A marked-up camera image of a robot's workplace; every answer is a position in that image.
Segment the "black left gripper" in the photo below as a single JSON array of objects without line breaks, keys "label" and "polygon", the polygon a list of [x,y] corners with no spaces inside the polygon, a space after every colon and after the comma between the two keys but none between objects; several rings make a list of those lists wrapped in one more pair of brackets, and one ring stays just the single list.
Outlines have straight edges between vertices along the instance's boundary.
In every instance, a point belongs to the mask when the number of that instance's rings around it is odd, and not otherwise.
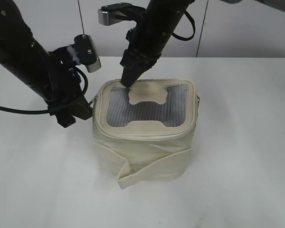
[{"label": "black left gripper", "polygon": [[75,118],[88,120],[93,109],[85,98],[88,89],[88,78],[76,66],[46,68],[50,84],[51,101],[46,101],[44,114],[56,114],[57,123],[69,127],[76,122]]}]

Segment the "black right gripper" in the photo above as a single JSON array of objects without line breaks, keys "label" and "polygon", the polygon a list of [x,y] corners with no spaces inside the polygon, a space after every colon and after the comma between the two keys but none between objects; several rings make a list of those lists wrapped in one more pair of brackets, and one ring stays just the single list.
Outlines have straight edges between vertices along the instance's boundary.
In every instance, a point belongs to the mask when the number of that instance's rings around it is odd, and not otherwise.
[{"label": "black right gripper", "polygon": [[123,86],[132,86],[143,73],[156,64],[172,33],[171,21],[136,22],[136,26],[127,32],[129,46],[120,62],[123,66]]}]

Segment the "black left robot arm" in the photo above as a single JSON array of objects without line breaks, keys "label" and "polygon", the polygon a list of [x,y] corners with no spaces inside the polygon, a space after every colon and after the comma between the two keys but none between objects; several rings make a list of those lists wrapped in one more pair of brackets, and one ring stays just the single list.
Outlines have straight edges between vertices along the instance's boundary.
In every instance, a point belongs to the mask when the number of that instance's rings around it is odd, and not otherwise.
[{"label": "black left robot arm", "polygon": [[80,65],[89,72],[97,63],[92,38],[81,34],[74,43],[46,51],[34,38],[20,10],[12,0],[0,0],[0,65],[38,94],[47,104],[45,110],[19,110],[0,106],[0,111],[13,114],[56,117],[63,127],[76,119],[92,117],[86,100],[88,79]]}]

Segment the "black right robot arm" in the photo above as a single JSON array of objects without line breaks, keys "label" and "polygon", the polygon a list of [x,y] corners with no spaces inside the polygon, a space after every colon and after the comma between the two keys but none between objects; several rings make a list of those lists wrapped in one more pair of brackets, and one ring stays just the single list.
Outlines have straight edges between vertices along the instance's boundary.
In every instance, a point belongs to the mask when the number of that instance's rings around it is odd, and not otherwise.
[{"label": "black right robot arm", "polygon": [[[149,2],[136,22],[136,26],[126,35],[129,45],[120,62],[123,66],[121,78],[123,86],[131,87],[144,72],[156,64],[171,36],[181,41],[193,39],[195,21],[186,11],[192,2],[192,0],[151,0]],[[193,30],[192,35],[187,38],[174,33],[183,15],[188,18]]]}]

